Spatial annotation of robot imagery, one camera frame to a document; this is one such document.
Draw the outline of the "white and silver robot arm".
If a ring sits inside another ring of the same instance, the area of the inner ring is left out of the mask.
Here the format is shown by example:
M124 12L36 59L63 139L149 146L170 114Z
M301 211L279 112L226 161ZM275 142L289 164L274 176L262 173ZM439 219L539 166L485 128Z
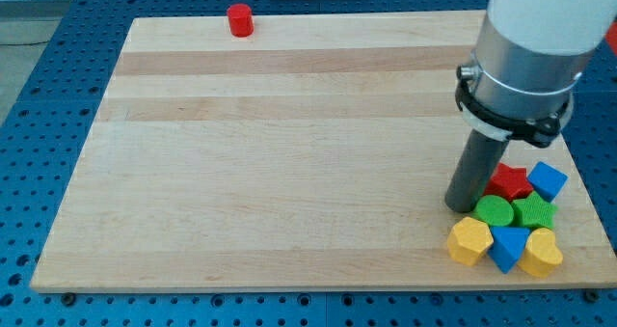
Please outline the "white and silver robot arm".
M476 46L457 69L470 138L549 146L615 16L616 0L489 0Z

